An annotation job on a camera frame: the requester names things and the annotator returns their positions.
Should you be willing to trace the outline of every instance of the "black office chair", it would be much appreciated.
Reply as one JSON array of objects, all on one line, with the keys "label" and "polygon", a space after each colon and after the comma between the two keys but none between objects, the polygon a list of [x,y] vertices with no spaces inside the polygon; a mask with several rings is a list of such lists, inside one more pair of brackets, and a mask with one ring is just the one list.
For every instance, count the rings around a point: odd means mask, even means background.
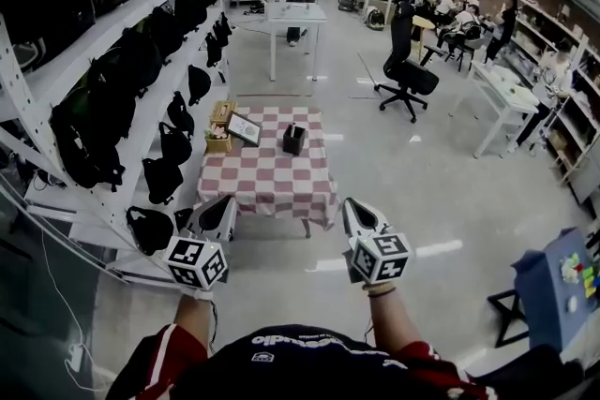
[{"label": "black office chair", "polygon": [[387,90],[393,97],[385,100],[379,110],[384,111],[389,103],[402,100],[406,108],[412,114],[411,122],[416,122],[411,102],[416,102],[426,110],[428,104],[426,101],[409,94],[428,96],[438,86],[439,79],[427,69],[419,66],[411,60],[407,60],[411,54],[411,31],[413,29],[414,7],[408,2],[400,2],[397,7],[396,15],[392,20],[392,54],[383,66],[385,77],[398,83],[399,89],[388,87],[387,85],[375,85],[375,90]]}]

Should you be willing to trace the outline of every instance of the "checkered tablecloth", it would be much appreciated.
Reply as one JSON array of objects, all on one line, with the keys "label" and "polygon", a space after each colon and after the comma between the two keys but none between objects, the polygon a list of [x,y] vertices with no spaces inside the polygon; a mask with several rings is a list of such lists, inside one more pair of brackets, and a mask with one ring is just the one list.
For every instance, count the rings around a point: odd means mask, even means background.
[{"label": "checkered tablecloth", "polygon": [[[329,175],[321,113],[307,107],[239,107],[262,126],[259,147],[234,139],[228,154],[207,154],[198,182],[201,202],[233,195],[241,215],[305,218],[330,229],[339,208],[338,186]],[[307,129],[300,156],[283,152],[289,124]]]}]

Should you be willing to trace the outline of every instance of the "white cable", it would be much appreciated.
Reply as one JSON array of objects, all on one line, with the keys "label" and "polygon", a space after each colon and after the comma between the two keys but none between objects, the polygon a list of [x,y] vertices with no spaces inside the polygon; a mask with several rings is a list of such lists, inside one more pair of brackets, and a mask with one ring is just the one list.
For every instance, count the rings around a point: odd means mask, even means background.
[{"label": "white cable", "polygon": [[60,298],[63,300],[63,302],[67,306],[68,312],[73,317],[73,321],[75,322],[75,325],[77,325],[77,329],[79,330],[79,344],[72,344],[69,347],[69,349],[72,347],[80,347],[83,349],[83,351],[85,351],[85,353],[87,353],[87,356],[89,357],[90,362],[92,363],[92,374],[96,373],[96,375],[98,375],[102,379],[102,384],[104,385],[104,388],[103,389],[91,389],[89,387],[84,387],[84,386],[80,385],[79,382],[77,381],[77,379],[75,379],[75,377],[73,377],[73,374],[71,373],[70,369],[68,368],[67,359],[64,359],[65,368],[67,369],[67,373],[71,377],[71,379],[73,380],[75,385],[77,385],[82,390],[86,390],[88,392],[97,392],[97,393],[106,392],[109,390],[108,385],[106,383],[106,378],[104,376],[100,375],[98,372],[96,372],[97,366],[96,366],[96,363],[94,362],[94,358],[92,357],[92,353],[90,352],[89,348],[83,342],[82,326],[79,324],[79,321],[77,321],[77,317],[75,317],[75,313],[73,312],[73,309],[71,308],[71,306],[68,304],[67,299],[65,298],[63,293],[60,291],[60,289],[56,285],[56,280],[54,280],[54,275],[53,275],[52,271],[50,270],[50,263],[48,262],[48,253],[46,252],[46,244],[44,243],[44,230],[41,231],[41,246],[42,246],[42,249],[44,250],[44,259],[46,260],[46,268],[48,269],[48,275],[50,276],[50,279],[52,280],[54,289],[56,290],[56,293],[58,293]]}]

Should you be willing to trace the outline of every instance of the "gray floor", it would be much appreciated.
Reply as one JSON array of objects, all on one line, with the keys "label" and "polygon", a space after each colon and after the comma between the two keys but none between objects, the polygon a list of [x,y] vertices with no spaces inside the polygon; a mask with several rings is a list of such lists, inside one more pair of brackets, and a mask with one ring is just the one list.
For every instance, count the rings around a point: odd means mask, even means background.
[{"label": "gray floor", "polygon": [[[568,188],[557,186],[545,152],[517,151],[500,158],[506,140],[499,135],[489,152],[473,158],[495,119],[477,97],[454,118],[448,116],[464,81],[452,61],[430,64],[440,85],[429,96],[427,111],[416,108],[415,125],[401,104],[380,112],[378,103],[388,95],[375,93],[365,79],[383,81],[389,31],[368,30],[357,15],[338,11],[337,0],[319,2],[329,18],[319,43],[319,73],[327,79],[307,80],[311,56],[304,55],[302,45],[292,49],[279,38],[278,80],[270,82],[269,36],[238,28],[230,48],[232,96],[245,106],[321,109],[325,133],[344,139],[326,144],[342,198],[377,206],[413,248],[462,242],[458,250],[417,259],[399,282],[423,336],[443,356],[472,369],[486,370],[517,356],[526,342],[493,350],[495,317],[486,297],[512,287],[510,264],[527,248],[544,247],[565,227],[587,231],[590,218]],[[268,31],[259,17],[242,11],[232,11],[230,19],[245,29]],[[236,237],[230,282],[216,290],[217,347],[264,325],[289,322],[363,337],[369,319],[365,295],[337,263],[323,262],[340,259],[347,248],[340,218],[329,232],[313,228],[312,239],[306,240],[300,221],[243,217]],[[177,298],[171,291],[101,278],[97,363],[118,371],[144,335],[173,319]],[[573,355],[588,361],[595,355],[598,349],[587,342],[594,330],[583,332],[578,342],[586,347]]]}]

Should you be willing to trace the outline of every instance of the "black cup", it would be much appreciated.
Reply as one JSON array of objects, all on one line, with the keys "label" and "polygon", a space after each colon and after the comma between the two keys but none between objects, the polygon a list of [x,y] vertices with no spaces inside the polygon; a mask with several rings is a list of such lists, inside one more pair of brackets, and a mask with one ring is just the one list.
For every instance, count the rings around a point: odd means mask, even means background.
[{"label": "black cup", "polygon": [[283,152],[299,156],[304,147],[304,139],[307,136],[307,130],[301,126],[295,126],[292,135],[293,126],[289,125],[283,133]]}]

